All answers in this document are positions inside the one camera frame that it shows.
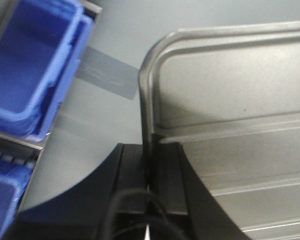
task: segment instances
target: white surface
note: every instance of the white surface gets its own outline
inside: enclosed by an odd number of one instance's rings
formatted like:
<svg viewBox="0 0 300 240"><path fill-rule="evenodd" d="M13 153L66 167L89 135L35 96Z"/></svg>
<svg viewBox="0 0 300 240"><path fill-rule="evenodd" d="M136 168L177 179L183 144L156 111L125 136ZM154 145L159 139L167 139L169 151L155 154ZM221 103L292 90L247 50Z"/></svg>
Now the white surface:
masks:
<svg viewBox="0 0 300 240"><path fill-rule="evenodd" d="M300 0L93 0L103 7L89 45L140 68L164 35L179 28L300 20Z"/></svg>
<svg viewBox="0 0 300 240"><path fill-rule="evenodd" d="M131 101L76 78L28 187L22 210L48 201L83 180L117 143L141 142L139 96Z"/></svg>

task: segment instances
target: gray metal tray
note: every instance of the gray metal tray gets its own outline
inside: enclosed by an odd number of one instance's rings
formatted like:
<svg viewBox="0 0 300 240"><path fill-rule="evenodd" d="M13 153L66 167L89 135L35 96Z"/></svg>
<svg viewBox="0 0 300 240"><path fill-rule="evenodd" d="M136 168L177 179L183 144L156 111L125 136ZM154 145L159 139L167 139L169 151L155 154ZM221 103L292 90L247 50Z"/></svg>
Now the gray metal tray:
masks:
<svg viewBox="0 0 300 240"><path fill-rule="evenodd" d="M181 29L140 74L143 143L182 143L253 239L300 239L300 22Z"/></svg>

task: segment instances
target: gray tape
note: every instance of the gray tape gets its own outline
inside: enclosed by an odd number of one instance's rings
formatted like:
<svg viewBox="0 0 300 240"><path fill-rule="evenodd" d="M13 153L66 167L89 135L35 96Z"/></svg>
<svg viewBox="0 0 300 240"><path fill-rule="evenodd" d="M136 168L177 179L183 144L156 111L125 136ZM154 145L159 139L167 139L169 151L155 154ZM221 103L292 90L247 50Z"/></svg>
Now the gray tape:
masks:
<svg viewBox="0 0 300 240"><path fill-rule="evenodd" d="M89 46L76 76L100 88L133 100L138 89L138 69Z"/></svg>

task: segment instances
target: blue storage bin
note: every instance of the blue storage bin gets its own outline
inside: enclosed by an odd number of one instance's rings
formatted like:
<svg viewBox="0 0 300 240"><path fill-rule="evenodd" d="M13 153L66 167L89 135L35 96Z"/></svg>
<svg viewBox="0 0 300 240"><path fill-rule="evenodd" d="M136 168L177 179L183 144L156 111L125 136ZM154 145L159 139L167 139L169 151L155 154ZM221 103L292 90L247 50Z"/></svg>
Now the blue storage bin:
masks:
<svg viewBox="0 0 300 240"><path fill-rule="evenodd" d="M0 160L0 238L14 219L31 173L26 166Z"/></svg>
<svg viewBox="0 0 300 240"><path fill-rule="evenodd" d="M87 44L90 32L94 26L94 21L83 15L74 36L73 48L66 61L65 68L61 72L58 81L54 87L49 88L45 98L40 106L41 118L35 130L25 137L32 142L43 141L50 131L54 119L57 115L61 103L66 98L69 87L74 75L80 65L80 56Z"/></svg>
<svg viewBox="0 0 300 240"><path fill-rule="evenodd" d="M32 133L83 14L76 0L21 0L0 41L0 131Z"/></svg>

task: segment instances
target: wire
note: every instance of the wire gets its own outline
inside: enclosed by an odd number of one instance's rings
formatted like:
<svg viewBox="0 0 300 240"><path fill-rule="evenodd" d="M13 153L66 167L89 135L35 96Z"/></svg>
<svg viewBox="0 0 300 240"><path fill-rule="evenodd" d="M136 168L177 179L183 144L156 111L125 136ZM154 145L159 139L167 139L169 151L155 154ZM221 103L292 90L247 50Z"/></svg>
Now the wire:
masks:
<svg viewBox="0 0 300 240"><path fill-rule="evenodd" d="M120 203L126 197L138 196L138 195L148 197L148 199L158 209L158 212L162 215L162 218L153 217L153 216L139 217L129 227L123 228L122 230L113 234L113 226L115 225L116 214L120 207ZM159 231L166 233L168 237L174 240L188 240L188 238L182 235L181 231L174 224L169 222L167 212L164 206L158 200L158 197L153 192L147 191L142 188L132 188L127 190L122 190L116 192L113 195L108 205L99 237L101 240L112 240L117 235L121 235L131 230L145 227L148 224L151 227L154 227Z"/></svg>
<svg viewBox="0 0 300 240"><path fill-rule="evenodd" d="M140 228L145 228L147 225L150 227L159 230L161 233L163 233L168 239L171 240L190 240L187 236L183 234L183 231L181 231L176 225L174 225L171 222L167 222L159 217L154 216L142 216L139 217L137 220L133 221L133 223L123 228L119 231L117 231L114 236L119 236L121 234L130 232L132 230L137 230Z"/></svg>
<svg viewBox="0 0 300 240"><path fill-rule="evenodd" d="M164 206L160 203L157 196L150 191L147 191L143 188L131 188L127 190L121 190L116 192L112 199L110 200L110 203L108 205L107 212L105 214L104 222L101 228L101 240L112 240L113 234L112 234L112 228L114 226L115 220L116 220L116 214L120 207L121 201L129 196L146 196L148 199L155 205L155 207L158 209L159 213L162 215L162 217L168 221L168 216L166 213L166 210Z"/></svg>

